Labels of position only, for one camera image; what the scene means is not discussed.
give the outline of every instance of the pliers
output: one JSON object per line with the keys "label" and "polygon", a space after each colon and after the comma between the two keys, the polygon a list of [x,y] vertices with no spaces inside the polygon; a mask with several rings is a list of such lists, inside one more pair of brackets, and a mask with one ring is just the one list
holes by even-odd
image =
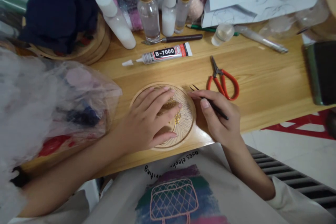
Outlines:
{"label": "pliers", "polygon": [[[216,83],[216,86],[219,90],[219,92],[226,97],[228,100],[236,100],[237,97],[239,96],[239,84],[238,81],[228,72],[226,72],[223,69],[219,69],[218,66],[216,65],[215,59],[213,56],[211,56],[211,61],[212,61],[212,66],[213,66],[213,75],[209,77],[208,84],[206,89],[210,90],[211,89],[211,82],[214,80]],[[217,74],[220,75],[220,81],[217,79]],[[233,86],[234,86],[234,95],[232,97],[229,97],[228,91],[226,90],[226,84],[225,84],[225,76],[229,78],[230,81],[232,81]]]}

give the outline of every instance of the green pen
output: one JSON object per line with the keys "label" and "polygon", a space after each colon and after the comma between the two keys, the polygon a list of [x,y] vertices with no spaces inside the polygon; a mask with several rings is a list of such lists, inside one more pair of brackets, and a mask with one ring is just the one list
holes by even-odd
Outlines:
{"label": "green pen", "polygon": [[[201,26],[198,26],[196,24],[187,24],[187,27],[190,29],[194,29],[194,30],[203,30],[206,32],[216,32],[215,28],[202,28]],[[234,36],[239,36],[240,33],[234,33]]]}

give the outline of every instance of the sleeve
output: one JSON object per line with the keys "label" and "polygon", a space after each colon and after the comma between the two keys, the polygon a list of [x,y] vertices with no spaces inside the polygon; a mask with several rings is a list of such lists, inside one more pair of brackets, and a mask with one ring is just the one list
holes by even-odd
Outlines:
{"label": "sleeve", "polygon": [[81,224],[89,216],[89,203],[85,191],[78,191],[67,202],[51,214],[37,218],[13,218],[8,224]]}
{"label": "sleeve", "polygon": [[329,224],[336,218],[315,201],[289,187],[276,177],[272,178],[275,197],[266,201],[290,224]]}

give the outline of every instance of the glue tube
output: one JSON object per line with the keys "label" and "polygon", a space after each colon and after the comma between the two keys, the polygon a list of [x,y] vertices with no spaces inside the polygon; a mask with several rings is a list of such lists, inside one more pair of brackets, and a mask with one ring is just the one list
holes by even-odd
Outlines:
{"label": "glue tube", "polygon": [[[156,62],[172,60],[175,58],[181,58],[185,56],[192,56],[189,42],[183,43],[181,45],[176,45],[174,47],[165,48],[162,50],[148,52],[142,55],[140,59],[137,59],[137,62],[143,62],[144,64],[152,64]],[[122,64],[124,67],[133,65],[133,61],[129,60]]]}

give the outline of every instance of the wooden table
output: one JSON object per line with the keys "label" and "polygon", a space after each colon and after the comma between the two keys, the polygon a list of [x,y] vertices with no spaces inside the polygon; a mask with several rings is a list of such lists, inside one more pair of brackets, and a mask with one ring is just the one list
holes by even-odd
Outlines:
{"label": "wooden table", "polygon": [[[121,63],[130,59],[136,60],[150,50],[163,49],[176,44],[143,45],[141,44],[144,39],[143,32],[136,32],[134,36],[137,45],[133,50],[127,50],[115,37],[112,38],[106,55],[99,62],[91,65],[122,88],[123,96],[119,99],[112,127],[115,127],[128,111],[133,96],[142,87],[152,82],[170,82],[186,90],[189,85],[195,84],[200,89],[205,89],[208,77],[212,74],[210,55],[214,56],[219,68],[224,68],[239,82],[240,96],[234,103],[239,105],[241,110],[241,133],[327,108],[313,103],[301,36],[279,41],[289,49],[289,53],[282,55],[243,36],[233,37],[222,46],[215,47],[211,44],[213,33],[186,28],[183,35],[196,33],[202,33],[204,38],[190,42],[192,57],[150,65],[136,63],[129,67],[122,67]],[[227,85],[229,93],[232,94],[231,83],[227,82]],[[217,90],[215,84],[212,84],[211,88]],[[95,177],[209,145],[213,141],[206,128],[207,124],[202,113],[197,113],[197,124],[192,135],[179,148],[167,152],[147,150],[124,156],[98,172]],[[40,157],[22,167],[32,176],[36,176],[84,147]]]}

